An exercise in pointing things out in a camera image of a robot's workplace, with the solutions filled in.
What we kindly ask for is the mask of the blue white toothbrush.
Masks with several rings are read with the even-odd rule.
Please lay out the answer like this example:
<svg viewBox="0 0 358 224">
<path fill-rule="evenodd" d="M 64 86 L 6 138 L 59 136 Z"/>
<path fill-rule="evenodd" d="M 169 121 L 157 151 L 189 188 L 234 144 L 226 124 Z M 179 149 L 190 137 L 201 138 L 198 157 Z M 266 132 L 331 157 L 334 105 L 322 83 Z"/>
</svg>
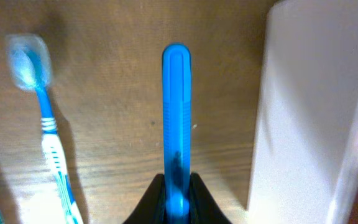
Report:
<svg viewBox="0 0 358 224">
<path fill-rule="evenodd" d="M 36 93 L 42 130 L 42 150 L 55 179 L 65 222 L 83 224 L 83 218 L 71 189 L 65 151 L 58 134 L 48 87 L 52 82 L 52 63 L 44 40 L 35 34 L 11 34 L 6 37 L 7 60 L 15 86 Z"/>
</svg>

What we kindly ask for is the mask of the blue disposable razor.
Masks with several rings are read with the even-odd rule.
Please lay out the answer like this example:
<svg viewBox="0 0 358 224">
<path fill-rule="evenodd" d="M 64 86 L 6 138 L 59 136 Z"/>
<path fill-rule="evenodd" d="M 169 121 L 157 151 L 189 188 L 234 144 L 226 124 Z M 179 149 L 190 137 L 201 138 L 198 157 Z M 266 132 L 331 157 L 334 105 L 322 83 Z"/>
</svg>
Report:
<svg viewBox="0 0 358 224">
<path fill-rule="evenodd" d="M 182 43 L 162 54 L 163 153 L 167 223 L 189 223 L 191 55 Z"/>
</svg>

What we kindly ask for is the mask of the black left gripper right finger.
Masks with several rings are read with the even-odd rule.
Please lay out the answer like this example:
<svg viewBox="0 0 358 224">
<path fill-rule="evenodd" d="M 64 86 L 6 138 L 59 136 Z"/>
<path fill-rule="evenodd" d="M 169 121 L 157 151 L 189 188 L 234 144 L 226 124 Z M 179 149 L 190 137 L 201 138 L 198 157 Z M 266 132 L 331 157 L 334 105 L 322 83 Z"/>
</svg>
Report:
<svg viewBox="0 0 358 224">
<path fill-rule="evenodd" d="M 231 224 L 196 172 L 190 175 L 189 193 L 191 224 Z"/>
</svg>

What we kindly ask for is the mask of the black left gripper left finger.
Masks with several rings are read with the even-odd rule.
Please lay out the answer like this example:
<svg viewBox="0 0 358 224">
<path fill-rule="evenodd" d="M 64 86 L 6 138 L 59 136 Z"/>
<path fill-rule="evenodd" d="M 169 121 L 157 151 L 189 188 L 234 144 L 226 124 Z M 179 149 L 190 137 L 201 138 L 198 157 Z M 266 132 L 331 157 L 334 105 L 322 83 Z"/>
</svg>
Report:
<svg viewBox="0 0 358 224">
<path fill-rule="evenodd" d="M 157 174 L 143 194 L 139 203 L 123 224 L 164 224 L 165 220 L 165 178 Z"/>
</svg>

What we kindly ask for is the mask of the white cardboard box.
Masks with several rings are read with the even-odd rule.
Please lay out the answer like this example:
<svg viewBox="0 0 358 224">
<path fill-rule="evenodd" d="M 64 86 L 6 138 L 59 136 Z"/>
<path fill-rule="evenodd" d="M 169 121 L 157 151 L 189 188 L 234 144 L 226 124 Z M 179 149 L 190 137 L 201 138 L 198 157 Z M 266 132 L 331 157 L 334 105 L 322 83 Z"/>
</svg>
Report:
<svg viewBox="0 0 358 224">
<path fill-rule="evenodd" d="M 249 223 L 347 223 L 358 189 L 358 0 L 267 17 Z"/>
</svg>

